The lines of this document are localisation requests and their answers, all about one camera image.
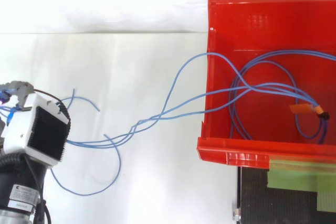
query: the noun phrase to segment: black heat sink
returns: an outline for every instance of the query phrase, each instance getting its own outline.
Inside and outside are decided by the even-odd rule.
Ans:
[[[36,108],[28,146],[58,161],[62,159],[68,135],[67,124],[41,107]]]

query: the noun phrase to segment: blue wire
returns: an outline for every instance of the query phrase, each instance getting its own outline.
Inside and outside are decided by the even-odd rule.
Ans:
[[[250,68],[252,68],[252,67],[254,67],[255,65],[260,64],[260,63],[268,63],[268,64],[273,64],[273,65],[277,66],[278,68],[280,68],[281,70],[283,70],[283,71],[287,74],[287,76],[290,78],[290,80],[291,80],[293,86],[294,86],[295,88],[297,87],[296,82],[294,81],[294,78],[293,78],[293,76],[289,73],[289,71],[288,71],[286,68],[284,68],[283,66],[281,66],[280,64],[278,64],[278,63],[276,63],[276,62],[273,62],[273,61],[261,60],[261,61],[255,61],[255,62],[253,62],[253,63],[251,63],[251,64],[248,63],[247,65],[245,65],[245,67],[243,68],[243,70],[240,71],[241,75],[244,76],[244,75],[246,74],[246,72],[247,72]],[[238,86],[239,83],[240,83],[240,80],[239,80],[238,78],[236,78],[236,79],[233,81],[231,87]],[[233,91],[233,92],[231,91],[231,92],[229,93],[229,98],[228,98],[229,100],[231,99],[231,94],[232,94],[232,93],[233,93],[234,96],[235,96],[235,95],[237,94],[237,90],[235,90],[235,91]],[[311,96],[308,95],[307,93],[304,92],[303,94],[304,94],[306,97],[308,97],[308,98],[310,98],[311,100],[313,100],[313,99],[311,98]],[[295,104],[298,104],[298,98],[295,98]],[[233,127],[234,127],[234,128],[238,131],[238,133],[239,133],[244,139],[252,139],[252,137],[247,133],[247,131],[245,130],[243,124],[242,124],[241,121],[240,121],[240,118],[239,118],[239,116],[238,116],[238,114],[237,114],[237,112],[236,112],[236,110],[235,110],[235,104],[232,104],[232,106],[229,106],[229,113],[230,113],[230,117],[231,117],[231,121],[232,121],[232,123],[231,123],[231,129],[230,129],[230,138],[232,138]],[[234,120],[235,117],[236,117],[236,120],[237,120],[239,126],[240,126],[241,129],[244,131],[244,134],[240,131],[238,125],[236,124],[236,122],[235,122],[235,120]],[[303,137],[305,137],[305,138],[307,138],[307,139],[315,138],[315,137],[320,133],[320,130],[321,130],[321,127],[322,127],[322,121],[323,121],[323,120],[321,119],[321,120],[320,120],[320,124],[319,124],[319,127],[318,127],[317,132],[316,132],[314,135],[312,135],[312,136],[307,136],[307,135],[305,135],[305,134],[302,132],[302,130],[301,130],[301,128],[300,128],[298,115],[297,115],[297,114],[295,115],[295,123],[296,123],[296,127],[297,127],[299,133],[300,133]]]
[[[117,175],[115,176],[114,180],[113,180],[107,187],[105,187],[103,190],[100,190],[100,191],[97,191],[97,192],[94,192],[94,193],[90,193],[90,194],[79,194],[79,193],[76,193],[76,192],[74,192],[74,191],[72,191],[72,190],[66,188],[65,186],[63,186],[63,185],[60,183],[60,181],[57,179],[57,177],[56,177],[56,175],[55,175],[53,169],[51,169],[51,173],[52,173],[52,175],[53,175],[55,181],[57,182],[57,184],[58,184],[61,188],[63,188],[65,191],[68,191],[68,192],[70,192],[70,193],[72,193],[72,194],[75,194],[75,195],[78,195],[78,196],[91,196],[91,195],[95,195],[95,194],[102,193],[103,191],[107,190],[110,186],[112,186],[112,185],[114,184],[114,182],[116,182],[116,180],[117,180],[117,178],[119,177],[119,174],[120,174],[120,170],[121,170],[121,156],[120,156],[119,150],[118,150],[118,148],[117,148],[116,146],[115,146],[115,151],[117,152],[118,159],[119,159],[119,169],[118,169]]]
[[[284,52],[284,51],[282,51],[282,52],[277,52],[277,54],[287,54],[288,52]],[[174,79],[173,85],[172,85],[172,87],[171,87],[171,89],[170,89],[170,91],[169,91],[169,94],[168,94],[168,96],[167,96],[167,99],[166,99],[166,101],[165,101],[163,110],[162,110],[161,114],[156,115],[157,118],[155,119],[155,122],[154,122],[152,125],[148,126],[147,128],[144,128],[144,129],[139,130],[139,131],[135,131],[134,129],[136,129],[137,126],[138,126],[140,123],[144,123],[144,122],[149,121],[149,120],[142,120],[142,121],[139,121],[140,123],[138,122],[136,125],[134,125],[134,126],[131,127],[131,129],[130,129],[130,131],[128,132],[128,134],[122,134],[122,135],[119,135],[119,136],[117,136],[117,137],[111,138],[112,140],[114,140],[114,139],[117,139],[117,138],[120,138],[120,137],[123,137],[123,136],[124,136],[124,138],[123,138],[122,140],[116,142],[116,146],[120,146],[120,145],[126,143],[126,142],[130,139],[130,138],[127,139],[127,137],[130,136],[132,130],[133,130],[133,133],[131,134],[131,137],[132,137],[135,133],[139,133],[139,132],[142,132],[142,131],[145,131],[145,130],[151,128],[151,127],[154,126],[154,124],[156,124],[159,120],[168,120],[168,119],[174,119],[174,118],[178,118],[178,117],[186,116],[186,115],[191,115],[191,114],[195,114],[195,113],[208,113],[208,112],[210,112],[210,111],[214,111],[214,110],[210,110],[210,111],[203,111],[203,112],[193,112],[193,113],[187,113],[187,114],[182,114],[182,115],[179,115],[179,116],[174,116],[174,117],[170,117],[170,118],[162,118],[162,119],[161,119],[162,115],[164,114],[164,110],[165,110],[165,107],[166,107],[167,102],[168,102],[168,100],[169,100],[169,97],[170,97],[170,95],[171,95],[171,93],[172,93],[172,90],[173,90],[173,88],[174,88],[174,86],[175,86],[175,84],[176,84],[176,81],[177,81],[177,79],[178,79],[178,76],[179,76],[179,74],[181,73],[181,71],[183,70],[183,68],[184,68],[190,61],[192,61],[192,60],[194,60],[194,59],[196,59],[196,58],[198,58],[198,57],[200,57],[200,56],[204,56],[204,55],[216,55],[216,56],[219,56],[219,57],[223,58],[224,60],[226,60],[226,61],[229,63],[229,65],[230,65],[230,66],[233,68],[233,70],[237,73],[237,75],[238,75],[238,77],[241,79],[241,81],[242,81],[244,84],[246,83],[246,81],[245,81],[245,80],[242,78],[242,76],[239,74],[238,70],[232,65],[232,63],[231,63],[226,57],[224,57],[224,56],[222,56],[222,55],[220,55],[220,54],[217,54],[217,53],[204,53],[204,54],[200,54],[200,55],[194,56],[193,58],[191,58],[190,60],[188,60],[188,61],[182,66],[182,68],[178,71],[178,73],[177,73],[177,75],[176,75],[176,77],[175,77],[175,79]],[[288,86],[288,85],[285,85],[285,84],[282,84],[282,83],[276,83],[276,84],[277,84],[277,85],[284,86],[284,87],[287,87],[287,88],[291,88],[291,89],[294,89],[294,90],[295,90],[295,87],[292,87],[292,86]],[[249,86],[249,85],[246,85],[246,86],[249,87],[249,88],[251,88],[252,90],[256,90],[256,89],[254,89],[253,87],[251,87],[251,86]],[[273,94],[281,94],[281,95],[286,95],[286,96],[290,96],[290,97],[295,97],[295,98],[298,98],[298,99],[302,99],[302,100],[308,101],[308,102],[312,103],[312,104],[315,105],[315,106],[318,105],[318,104],[317,104],[314,100],[312,100],[309,96],[308,96],[308,98],[307,98],[307,97],[304,97],[304,96],[302,96],[302,95],[297,95],[297,94],[295,94],[295,93],[289,93],[289,92],[287,92],[287,93],[283,93],[283,92],[280,93],[280,92],[272,92],[272,91],[267,91],[267,90],[256,90],[256,91],[257,91],[257,92],[273,93]],[[111,145],[97,145],[97,146],[94,146],[94,145],[88,145],[89,143],[102,143],[102,142],[106,142],[106,141],[107,141],[107,140],[103,140],[103,141],[90,141],[90,142],[82,142],[82,143],[81,143],[81,142],[74,142],[74,141],[68,141],[68,142],[69,142],[70,144],[77,145],[77,146],[81,146],[81,147],[89,147],[89,148],[110,148]]]
[[[193,115],[193,114],[202,114],[202,113],[210,113],[210,112],[214,112],[214,111],[217,111],[217,110],[220,110],[222,108],[225,108],[227,106],[230,106],[231,104],[233,104],[233,110],[232,110],[232,115],[236,115],[236,117],[238,118],[238,115],[236,114],[236,110],[235,110],[235,102],[240,98],[242,97],[243,95],[245,95],[246,93],[250,92],[250,91],[256,91],[256,92],[261,92],[261,93],[268,93],[268,94],[278,94],[278,95],[285,95],[285,96],[289,96],[289,97],[294,97],[296,99],[296,101],[298,99],[301,99],[301,100],[304,100],[304,101],[307,101],[309,103],[311,103],[312,105],[314,106],[318,106],[318,104],[316,103],[316,101],[310,97],[307,93],[305,93],[304,91],[298,89],[296,87],[296,84],[294,82],[294,79],[291,77],[290,73],[285,69],[283,68],[281,65],[278,65],[282,70],[284,70],[286,73],[288,73],[290,79],[292,80],[292,83],[293,83],[293,86],[289,86],[289,85],[286,85],[286,84],[283,84],[283,83],[274,83],[274,82],[271,82],[271,83],[263,83],[263,84],[259,84],[259,85],[255,85],[255,86],[250,86],[243,78],[243,75],[245,74],[245,72],[250,68],[250,65],[249,64],[258,64],[257,61],[261,61],[265,58],[268,58],[268,57],[271,57],[271,56],[276,56],[276,55],[285,55],[285,54],[308,54],[308,55],[313,55],[313,56],[317,56],[317,57],[321,57],[321,58],[325,58],[325,59],[331,59],[331,60],[336,60],[334,56],[331,56],[331,55],[328,55],[328,54],[324,54],[324,53],[319,53],[319,52],[311,52],[311,51],[306,51],[306,50],[281,50],[281,51],[276,51],[276,52],[271,52],[271,53],[267,53],[267,54],[264,54],[264,55],[261,55],[257,58],[255,58],[254,60],[252,60],[251,62],[249,62],[247,65],[245,65],[242,70],[239,72],[235,67],[234,65],[223,55],[220,55],[220,54],[217,54],[217,53],[204,53],[204,54],[199,54],[197,56],[194,56],[192,57],[190,60],[188,60],[182,67],[181,69],[178,71],[174,81],[173,81],[173,84],[172,84],[172,87],[168,93],[168,96],[166,98],[166,101],[164,103],[164,106],[163,106],[163,109],[161,111],[160,114],[158,115],[155,115],[155,116],[152,116],[148,119],[145,119],[145,120],[140,120],[137,124],[133,125],[130,129],[130,131],[127,133],[127,134],[122,134],[122,135],[119,135],[119,136],[116,136],[116,137],[113,137],[113,138],[109,138],[108,136],[104,135],[107,140],[103,140],[103,141],[88,141],[88,142],[75,142],[75,141],[71,141],[71,140],[68,140],[67,142],[72,144],[72,145],[75,145],[75,146],[79,146],[79,147],[85,147],[85,148],[97,148],[97,149],[105,149],[105,148],[116,148],[116,151],[118,153],[118,157],[119,157],[119,162],[120,162],[120,166],[119,166],[119,170],[118,170],[118,173],[116,175],[116,178],[113,180],[113,182],[108,186],[106,187],[105,189],[101,190],[101,191],[98,191],[98,192],[95,192],[95,193],[92,193],[92,194],[78,194],[78,193],[75,193],[67,188],[65,188],[64,186],[62,186],[62,184],[57,180],[54,172],[52,171],[52,174],[56,180],[56,182],[66,191],[69,191],[73,194],[76,194],[76,195],[79,195],[79,196],[90,196],[90,195],[94,195],[94,194],[98,194],[98,193],[101,193],[102,191],[106,190],[107,188],[109,188],[114,182],[115,180],[118,178],[119,176],[119,173],[120,173],[120,169],[121,169],[121,158],[120,158],[120,154],[119,154],[119,151],[117,149],[117,147],[125,144],[127,141],[129,141],[134,134],[136,133],[139,133],[139,132],[142,132],[142,131],[145,131],[151,127],[153,127],[159,120],[171,120],[171,119],[175,119],[175,118],[180,118],[180,117],[183,117],[183,116],[188,116],[188,115]],[[231,87],[230,89],[223,89],[223,90],[217,90],[217,91],[212,91],[212,92],[208,92],[208,93],[204,93],[204,94],[201,94],[201,95],[198,95],[194,98],[191,98],[189,100],[187,100],[186,102],[172,108],[172,109],[169,109],[167,111],[165,111],[165,108],[167,106],[167,103],[168,103],[168,100],[171,96],[171,93],[175,87],[175,84],[176,84],[176,81],[181,73],[181,71],[184,69],[184,67],[189,63],[191,62],[192,60],[198,58],[198,57],[201,57],[201,56],[205,56],[205,55],[214,55],[214,56],[218,56],[224,60],[226,60],[226,62],[232,67],[232,69],[236,72],[237,74],[237,77],[234,79],[234,82],[232,84],[232,86],[237,83],[236,85],[239,85],[239,82],[241,81],[245,86],[241,86],[241,87]],[[270,63],[271,61],[264,61],[264,62],[259,62],[259,63]],[[290,91],[290,90],[286,90],[286,89],[283,89],[283,88],[278,88],[278,87],[283,87],[283,88],[287,88],[287,89],[291,89],[291,90],[294,90],[294,92]],[[237,94],[237,90],[240,90],[240,89],[246,89],[245,91],[243,91],[241,94],[239,95],[236,95]],[[163,118],[162,116],[171,112],[171,111],[174,111],[178,108],[180,108],[181,106],[195,100],[195,99],[198,99],[200,97],[203,97],[203,96],[206,96],[206,95],[211,95],[211,94],[216,94],[216,93],[220,93],[220,92],[227,92],[227,91],[230,91],[230,92],[234,92],[234,98],[231,100],[229,99],[229,102],[227,102],[226,104],[220,106],[220,107],[217,107],[217,108],[214,108],[214,109],[210,109],[210,110],[205,110],[205,111],[197,111],[197,112],[190,112],[190,113],[185,113],[185,114],[181,114],[181,115],[177,115],[177,116],[171,116],[171,117],[165,117]],[[73,90],[73,93],[72,93],[72,97],[71,98],[65,98],[63,100],[68,100],[68,99],[71,99],[70,100],[70,103],[68,105],[68,108],[70,108],[72,102],[74,99],[83,99],[83,100],[86,100],[88,102],[90,102],[96,109],[97,111],[99,111],[99,108],[92,102],[90,101],[89,99],[86,99],[86,98],[83,98],[83,97],[76,97],[75,96],[75,90]],[[141,129],[141,130],[138,130],[137,131],[137,127],[145,122],[148,122],[148,121],[154,121],[150,126],[144,128],[144,129]],[[323,142],[325,136],[326,136],[326,133],[327,133],[327,129],[328,129],[328,124],[325,122],[325,123],[321,123],[320,124],[320,129],[323,128],[322,130],[322,136],[320,138],[320,141],[319,142]],[[118,142],[113,142],[113,140],[115,139],[118,139],[120,137],[123,137],[122,140],[118,141]],[[95,143],[102,143],[102,142],[111,142],[111,144],[106,144],[106,145],[90,145],[90,144],[95,144]]]
[[[281,84],[281,83],[263,83],[263,84],[256,85],[256,87],[269,86],[269,85],[272,85],[272,84],[278,84],[278,85],[281,85],[281,86],[283,85],[283,84]],[[143,123],[145,123],[145,122],[147,122],[147,121],[154,121],[154,120],[171,120],[171,119],[180,118],[180,117],[188,116],[188,115],[192,115],[192,114],[203,114],[203,113],[209,113],[209,112],[214,112],[214,111],[220,110],[220,109],[222,109],[222,108],[225,108],[226,106],[228,106],[228,105],[231,104],[232,102],[238,100],[241,96],[243,96],[244,94],[246,94],[247,92],[249,92],[249,91],[251,91],[251,90],[247,90],[247,92],[243,92],[242,95],[240,95],[240,96],[239,96],[237,99],[235,99],[234,101],[230,101],[229,103],[226,103],[226,104],[224,104],[224,105],[222,105],[222,106],[220,106],[220,107],[217,107],[217,108],[215,108],[215,109],[212,109],[212,110],[198,111],[198,112],[192,112],[192,113],[186,113],[186,114],[177,115],[177,116],[173,116],[173,117],[169,117],[169,118],[162,118],[162,117],[161,117],[162,115],[167,114],[167,113],[169,113],[169,112],[171,112],[171,111],[173,111],[173,110],[176,110],[176,109],[180,108],[181,106],[185,105],[186,103],[191,102],[191,101],[193,101],[193,100],[195,100],[195,99],[197,99],[197,98],[199,98],[199,97],[203,97],[203,96],[206,96],[206,95],[209,95],[209,94],[216,94],[216,93],[220,93],[220,92],[225,92],[225,91],[229,91],[229,90],[242,89],[242,88],[246,88],[246,87],[236,87],[236,88],[231,88],[231,89],[216,90],[216,91],[212,91],[212,92],[208,92],[208,93],[204,93],[204,94],[198,95],[198,96],[196,96],[196,97],[194,97],[194,98],[191,98],[191,99],[185,101],[184,103],[182,103],[182,104],[180,104],[180,105],[178,105],[178,106],[176,106],[176,107],[174,107],[174,108],[172,108],[172,109],[170,109],[170,110],[167,110],[167,111],[165,111],[165,112],[163,112],[163,113],[161,113],[161,114],[152,116],[152,117],[150,117],[149,119],[146,119],[146,120],[140,120],[136,125],[134,125],[134,126],[131,127],[131,130],[128,132],[128,134],[123,134],[123,135],[114,137],[114,138],[112,138],[112,140],[117,139],[117,138],[122,137],[122,136],[125,136],[122,140],[116,142],[116,146],[120,146],[120,145],[126,143],[130,138],[127,139],[127,140],[126,140],[125,142],[123,142],[122,144],[119,144],[119,143],[121,143],[123,140],[125,140],[125,139],[131,134],[132,130],[133,130],[136,126],[138,126],[138,125],[140,125],[140,124],[143,124]],[[150,125],[149,127],[145,128],[145,129],[142,129],[142,130],[139,130],[139,131],[135,131],[135,133],[139,133],[139,132],[142,132],[142,131],[144,131],[144,130],[147,130],[147,129],[151,128],[152,126],[154,126],[154,124]],[[86,145],[86,144],[88,144],[88,143],[102,143],[102,142],[107,142],[107,141],[108,141],[108,140],[103,140],[103,141],[89,141],[89,142],[74,142],[74,141],[69,141],[69,140],[68,140],[68,143],[73,144],[73,145],[76,145],[76,146],[81,146],[81,147],[94,148],[92,145]],[[111,145],[110,145],[110,144],[107,144],[107,145],[99,145],[99,146],[100,146],[100,147],[103,147],[103,146],[111,146]]]

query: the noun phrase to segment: black cable tie on cable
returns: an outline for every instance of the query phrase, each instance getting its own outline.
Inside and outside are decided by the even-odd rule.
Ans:
[[[330,119],[330,115],[329,115],[328,112],[323,112],[323,113],[321,113],[321,114],[318,114],[317,116],[318,116],[319,118],[324,119],[324,120],[329,120],[329,119]]]

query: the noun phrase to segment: green tape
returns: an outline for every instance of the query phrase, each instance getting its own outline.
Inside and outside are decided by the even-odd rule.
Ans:
[[[268,184],[270,188],[317,191],[317,177],[308,172],[292,170],[269,170]]]
[[[336,165],[270,160],[269,188],[316,191],[317,210],[336,212]]]

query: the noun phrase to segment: red storage bin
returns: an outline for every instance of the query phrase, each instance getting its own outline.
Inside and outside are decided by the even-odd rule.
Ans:
[[[336,0],[208,0],[208,52],[225,55],[239,70],[253,58],[274,50],[305,49],[336,56]],[[312,56],[271,57],[289,70],[298,88],[310,94],[331,118],[323,145],[297,131],[289,106],[294,98],[249,92],[236,102],[246,130],[255,140],[243,140],[234,130],[229,139],[228,108],[204,116],[197,150],[202,160],[269,168],[271,158],[336,163],[336,62]],[[217,56],[208,56],[207,92],[228,88],[235,77],[231,67]],[[250,69],[249,84],[282,82],[287,75],[275,66]],[[228,101],[228,93],[206,97],[205,108]],[[299,116],[302,131],[312,134],[316,114]]]

